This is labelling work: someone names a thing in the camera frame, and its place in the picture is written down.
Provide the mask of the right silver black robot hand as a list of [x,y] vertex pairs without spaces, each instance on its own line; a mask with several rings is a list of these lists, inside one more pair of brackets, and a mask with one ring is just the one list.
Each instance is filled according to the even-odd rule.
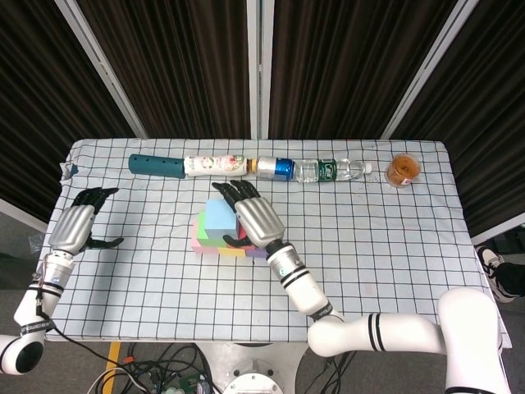
[[224,235],[222,239],[228,245],[235,248],[254,245],[270,253],[284,245],[283,223],[267,199],[259,194],[251,182],[213,182],[212,187],[223,196],[245,231],[245,236],[237,239]]

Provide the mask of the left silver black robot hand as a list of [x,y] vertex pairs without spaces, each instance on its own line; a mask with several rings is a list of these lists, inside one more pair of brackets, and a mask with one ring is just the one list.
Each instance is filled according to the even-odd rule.
[[124,239],[112,241],[96,240],[92,236],[94,219],[106,199],[118,192],[118,188],[96,187],[81,191],[71,206],[59,217],[49,238],[52,250],[67,252],[73,256],[86,249],[104,250],[119,246]]

